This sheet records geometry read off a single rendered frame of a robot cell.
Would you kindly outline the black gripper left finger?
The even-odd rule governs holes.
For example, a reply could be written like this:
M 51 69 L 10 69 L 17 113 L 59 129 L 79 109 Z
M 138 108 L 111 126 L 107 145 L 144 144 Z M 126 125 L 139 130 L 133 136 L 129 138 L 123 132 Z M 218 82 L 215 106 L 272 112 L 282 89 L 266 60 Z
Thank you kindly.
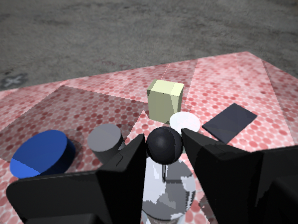
M 23 224 L 86 213 L 102 224 L 140 224 L 146 161 L 142 133 L 96 170 L 17 179 L 6 197 Z

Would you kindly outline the blue cylinder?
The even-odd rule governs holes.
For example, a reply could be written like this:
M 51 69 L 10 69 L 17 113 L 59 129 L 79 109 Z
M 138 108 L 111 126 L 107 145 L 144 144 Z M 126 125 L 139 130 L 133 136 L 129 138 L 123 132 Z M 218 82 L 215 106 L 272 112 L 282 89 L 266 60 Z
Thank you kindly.
M 19 146 L 9 170 L 20 179 L 65 173 L 75 156 L 75 145 L 63 132 L 44 131 Z

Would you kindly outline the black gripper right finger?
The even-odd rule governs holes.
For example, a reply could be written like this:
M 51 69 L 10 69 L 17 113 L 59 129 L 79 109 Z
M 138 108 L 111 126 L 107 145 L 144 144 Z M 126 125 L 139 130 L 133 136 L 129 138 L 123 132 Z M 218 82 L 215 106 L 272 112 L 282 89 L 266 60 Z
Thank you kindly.
M 181 137 L 218 224 L 263 224 L 271 182 L 298 174 L 298 145 L 248 152 L 188 128 Z

